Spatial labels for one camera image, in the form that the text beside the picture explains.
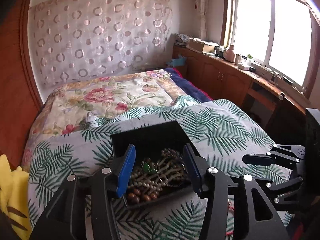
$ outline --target window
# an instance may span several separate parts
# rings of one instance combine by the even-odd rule
[[[309,9],[297,0],[235,0],[235,52],[304,85],[311,48]]]

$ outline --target floral bedspread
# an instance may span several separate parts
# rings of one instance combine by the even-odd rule
[[[23,170],[29,171],[37,143],[79,130],[79,122],[89,112],[113,118],[135,107],[169,106],[178,96],[185,95],[170,76],[164,70],[155,70],[69,83],[55,89],[30,129]]]
[[[111,134],[177,120],[210,166],[232,176],[251,174],[275,183],[289,179],[290,170],[242,162],[245,154],[265,154],[274,143],[241,109],[227,100],[199,104],[179,96],[173,106],[133,108],[115,118],[87,117],[80,131],[37,144],[30,167],[28,205],[34,226],[62,181],[69,175],[92,175],[112,160]],[[229,196],[230,206],[233,198]],[[122,200],[114,201],[122,239],[197,239],[204,218],[206,199],[190,193],[143,210],[128,211]],[[91,202],[87,197],[87,239],[93,239]],[[291,216],[279,213],[283,222]],[[232,238],[233,209],[228,214],[226,239]]]

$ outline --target white curtain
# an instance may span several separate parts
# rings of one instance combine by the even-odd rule
[[[30,56],[46,85],[163,64],[170,0],[49,0],[29,11]]]
[[[205,40],[207,39],[207,29],[205,23],[205,15],[208,8],[208,0],[196,0],[197,10],[200,14],[200,30],[199,38]]]

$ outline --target yellow plush toy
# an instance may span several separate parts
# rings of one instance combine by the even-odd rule
[[[29,174],[21,167],[11,172],[7,157],[0,156],[0,209],[22,240],[28,240],[31,234],[28,178]]]

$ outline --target wooden headboard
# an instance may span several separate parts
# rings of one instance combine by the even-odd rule
[[[29,129],[42,107],[28,50],[30,0],[16,0],[0,25],[0,155],[21,165]]]

